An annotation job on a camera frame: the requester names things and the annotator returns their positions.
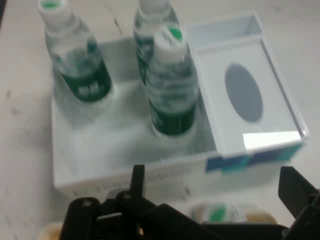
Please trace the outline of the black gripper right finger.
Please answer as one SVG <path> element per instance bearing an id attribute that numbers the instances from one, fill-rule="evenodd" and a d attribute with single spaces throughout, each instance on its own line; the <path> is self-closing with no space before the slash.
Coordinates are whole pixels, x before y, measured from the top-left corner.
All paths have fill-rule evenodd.
<path id="1" fill-rule="evenodd" d="M 320 238 L 320 190 L 294 167 L 280 169 L 278 197 L 294 217 L 283 232 L 284 240 L 318 240 Z"/>

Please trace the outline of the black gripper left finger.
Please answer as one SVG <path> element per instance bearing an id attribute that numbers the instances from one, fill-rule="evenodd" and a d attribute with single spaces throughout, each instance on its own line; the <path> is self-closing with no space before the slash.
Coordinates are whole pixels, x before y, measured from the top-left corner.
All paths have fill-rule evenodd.
<path id="1" fill-rule="evenodd" d="M 156 240 L 143 217 L 155 204 L 144 197 L 145 166 L 135 165 L 129 189 L 100 202 L 94 197 L 73 200 L 67 209 L 61 240 Z"/>

